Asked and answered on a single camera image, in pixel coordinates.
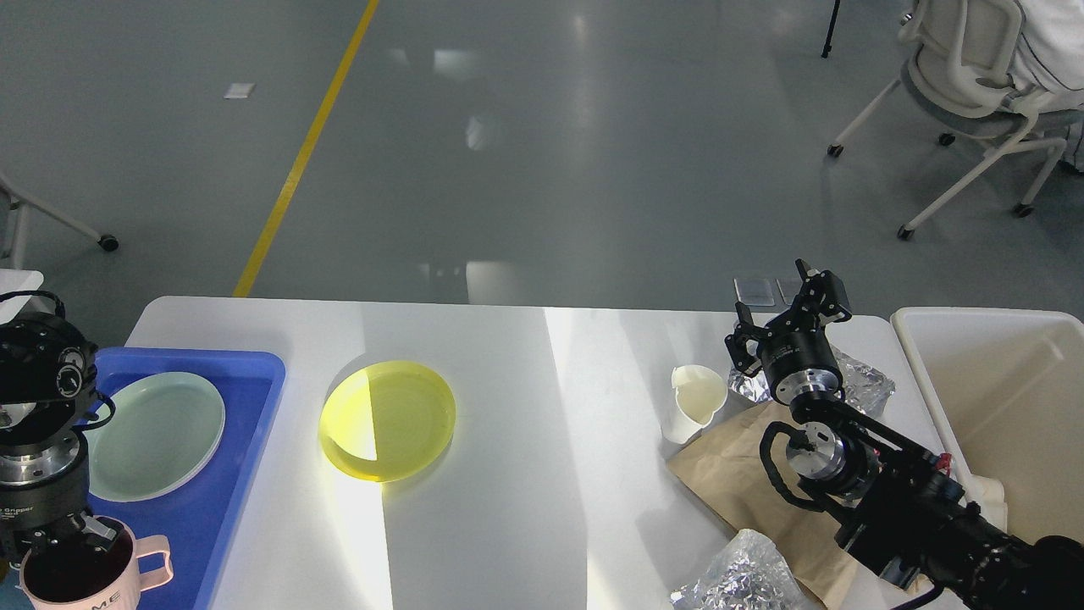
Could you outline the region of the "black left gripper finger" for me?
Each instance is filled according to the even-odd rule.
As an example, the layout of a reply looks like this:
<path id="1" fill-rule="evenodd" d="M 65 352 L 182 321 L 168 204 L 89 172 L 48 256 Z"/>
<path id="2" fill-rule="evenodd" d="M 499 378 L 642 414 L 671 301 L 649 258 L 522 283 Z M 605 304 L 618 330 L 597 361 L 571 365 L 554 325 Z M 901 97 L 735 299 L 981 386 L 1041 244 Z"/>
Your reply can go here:
<path id="1" fill-rule="evenodd" d="M 89 556 L 103 556 L 112 551 L 121 534 L 120 525 L 112 518 L 89 512 L 74 514 L 70 524 L 75 528 L 70 536 L 70 548 Z"/>

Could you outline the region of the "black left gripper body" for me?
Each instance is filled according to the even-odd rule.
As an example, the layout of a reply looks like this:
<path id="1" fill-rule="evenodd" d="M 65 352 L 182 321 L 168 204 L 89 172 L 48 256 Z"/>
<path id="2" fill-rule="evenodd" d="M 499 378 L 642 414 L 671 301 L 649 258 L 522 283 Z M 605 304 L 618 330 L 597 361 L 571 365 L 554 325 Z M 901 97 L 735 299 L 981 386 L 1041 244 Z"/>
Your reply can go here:
<path id="1" fill-rule="evenodd" d="M 38 454 L 3 456 L 1 538 L 3 560 L 81 536 L 89 518 L 88 444 L 63 436 Z"/>

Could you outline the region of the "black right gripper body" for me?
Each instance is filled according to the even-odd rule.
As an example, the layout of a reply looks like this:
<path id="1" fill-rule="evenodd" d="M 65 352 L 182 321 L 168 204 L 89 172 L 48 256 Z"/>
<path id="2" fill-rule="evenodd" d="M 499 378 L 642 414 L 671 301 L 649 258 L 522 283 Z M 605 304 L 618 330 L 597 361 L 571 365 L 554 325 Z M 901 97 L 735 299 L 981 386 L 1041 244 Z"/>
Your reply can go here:
<path id="1" fill-rule="evenodd" d="M 770 394 L 779 404 L 791 404 L 810 391 L 836 395 L 843 389 L 843 374 L 813 313 L 785 312 L 770 320 L 758 340 L 758 359 Z"/>

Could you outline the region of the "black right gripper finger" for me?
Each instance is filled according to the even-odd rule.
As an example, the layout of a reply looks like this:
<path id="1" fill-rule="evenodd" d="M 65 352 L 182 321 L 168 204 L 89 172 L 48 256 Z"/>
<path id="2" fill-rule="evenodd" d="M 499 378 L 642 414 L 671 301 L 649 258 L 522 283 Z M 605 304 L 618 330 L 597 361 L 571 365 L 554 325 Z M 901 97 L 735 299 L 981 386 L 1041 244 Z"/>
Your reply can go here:
<path id="1" fill-rule="evenodd" d="M 812 333 L 853 317 L 843 281 L 831 270 L 810 267 L 803 258 L 796 260 L 796 267 L 801 282 L 786 310 L 786 330 Z"/>
<path id="2" fill-rule="evenodd" d="M 762 369 L 771 369 L 773 364 L 767 352 L 773 340 L 772 323 L 764 320 L 764 325 L 757 325 L 754 315 L 744 302 L 735 302 L 735 310 L 737 321 L 727 336 L 727 351 L 734 369 L 744 377 L 754 377 Z"/>

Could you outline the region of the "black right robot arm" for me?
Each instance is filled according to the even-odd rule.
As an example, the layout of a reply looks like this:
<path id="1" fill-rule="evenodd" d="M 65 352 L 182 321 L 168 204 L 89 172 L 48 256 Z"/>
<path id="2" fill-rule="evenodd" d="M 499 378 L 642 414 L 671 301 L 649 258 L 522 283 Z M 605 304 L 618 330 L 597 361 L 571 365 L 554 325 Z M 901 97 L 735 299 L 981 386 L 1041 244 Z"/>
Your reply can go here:
<path id="1" fill-rule="evenodd" d="M 898 588 L 919 575 L 928 590 L 917 609 L 952 590 L 968 609 L 1080 609 L 1081 543 L 1061 535 L 1035 543 L 1009 535 L 963 502 L 964 486 L 940 458 L 846 401 L 843 371 L 826 328 L 852 316 L 833 271 L 796 262 L 798 293 L 765 324 L 736 302 L 727 336 L 735 369 L 766 376 L 770 395 L 791 421 L 772 421 L 759 456 L 771 486 L 839 525 L 838 546 Z"/>

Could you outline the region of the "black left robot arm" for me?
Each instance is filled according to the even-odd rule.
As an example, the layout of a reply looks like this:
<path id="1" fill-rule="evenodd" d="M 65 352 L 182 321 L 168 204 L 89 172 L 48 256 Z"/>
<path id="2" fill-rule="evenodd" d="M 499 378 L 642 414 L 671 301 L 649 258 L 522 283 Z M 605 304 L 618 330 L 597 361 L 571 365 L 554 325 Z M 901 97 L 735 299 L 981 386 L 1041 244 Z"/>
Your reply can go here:
<path id="1" fill-rule="evenodd" d="M 89 505 L 88 431 L 116 413 L 96 389 L 96 343 L 70 324 L 57 294 L 27 290 L 52 312 L 20 313 L 1 330 L 3 560 L 21 564 L 63 541 L 109 548 L 115 530 Z"/>

